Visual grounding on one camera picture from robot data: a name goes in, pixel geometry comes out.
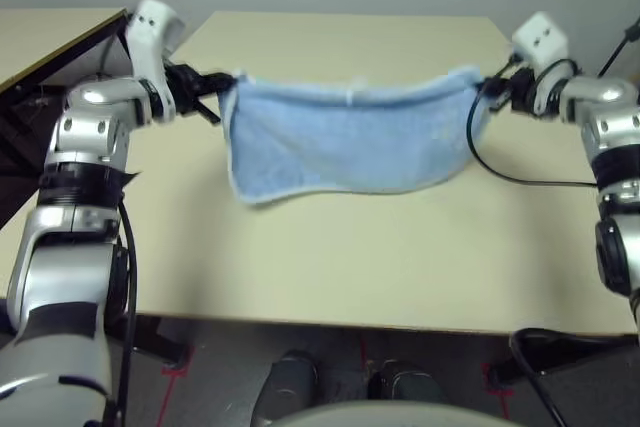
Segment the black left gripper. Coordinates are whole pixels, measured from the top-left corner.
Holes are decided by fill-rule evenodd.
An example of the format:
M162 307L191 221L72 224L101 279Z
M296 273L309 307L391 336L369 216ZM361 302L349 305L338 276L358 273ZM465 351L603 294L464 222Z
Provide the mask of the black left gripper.
M166 65L165 74L180 116L199 114L212 125L220 123L220 117L206 107L200 98L225 95L231 91L237 82L234 75L225 72L200 74L186 64Z

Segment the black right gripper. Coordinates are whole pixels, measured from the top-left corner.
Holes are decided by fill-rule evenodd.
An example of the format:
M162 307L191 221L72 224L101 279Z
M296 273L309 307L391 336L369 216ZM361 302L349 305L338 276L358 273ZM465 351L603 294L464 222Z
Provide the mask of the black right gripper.
M486 76L479 86L482 96L491 99L491 112L499 112L507 105L514 112L532 112L533 70L530 67L519 68L509 78Z

